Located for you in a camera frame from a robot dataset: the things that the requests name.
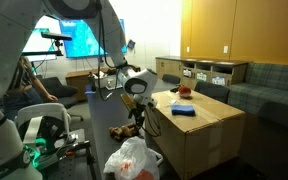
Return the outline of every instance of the person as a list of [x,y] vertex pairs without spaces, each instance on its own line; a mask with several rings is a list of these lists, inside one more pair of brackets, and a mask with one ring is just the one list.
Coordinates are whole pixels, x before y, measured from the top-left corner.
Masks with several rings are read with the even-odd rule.
[[40,90],[47,99],[53,102],[58,100],[48,93],[40,80],[34,75],[28,58],[21,56],[11,84],[3,96],[4,116],[10,120],[15,120],[20,109],[43,103],[42,98],[34,88]]

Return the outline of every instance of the blue sponge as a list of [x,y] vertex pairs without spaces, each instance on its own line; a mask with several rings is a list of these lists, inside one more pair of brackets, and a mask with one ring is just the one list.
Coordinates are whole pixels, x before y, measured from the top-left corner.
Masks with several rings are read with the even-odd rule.
[[192,105],[171,105],[173,115],[186,115],[186,116],[195,116],[195,110]]

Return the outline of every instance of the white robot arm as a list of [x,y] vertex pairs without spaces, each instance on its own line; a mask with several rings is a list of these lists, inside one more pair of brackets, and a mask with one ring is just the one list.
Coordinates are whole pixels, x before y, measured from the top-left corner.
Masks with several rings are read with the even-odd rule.
[[[43,15],[83,19],[96,35],[104,33],[106,52],[114,65],[121,69],[119,79],[125,91],[134,95],[134,100],[141,106],[154,105],[151,93],[157,76],[152,70],[136,73],[127,66],[121,52],[125,37],[108,0],[0,0],[0,97],[10,84],[31,31]],[[26,157],[15,124],[0,112],[0,179],[42,179],[37,170],[27,165]],[[23,164],[23,167],[10,168],[14,167],[10,163],[18,161],[23,162],[17,163]]]

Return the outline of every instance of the white wall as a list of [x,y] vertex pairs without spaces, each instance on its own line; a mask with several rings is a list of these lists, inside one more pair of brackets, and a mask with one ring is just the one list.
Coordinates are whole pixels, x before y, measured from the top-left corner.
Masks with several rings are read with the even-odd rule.
[[[136,42],[133,51],[125,55],[129,64],[154,71],[155,57],[180,55],[181,38],[181,0],[110,0],[116,14],[124,19],[126,41]],[[38,74],[45,77],[57,76],[66,83],[68,72],[97,68],[97,60],[67,59],[64,56],[57,60],[46,61],[37,69]]]

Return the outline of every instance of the plastic bag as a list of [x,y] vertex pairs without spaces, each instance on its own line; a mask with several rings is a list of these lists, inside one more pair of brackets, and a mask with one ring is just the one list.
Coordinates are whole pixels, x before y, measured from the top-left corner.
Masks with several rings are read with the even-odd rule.
[[107,160],[104,173],[112,172],[116,180],[159,179],[156,156],[138,137],[127,139]]

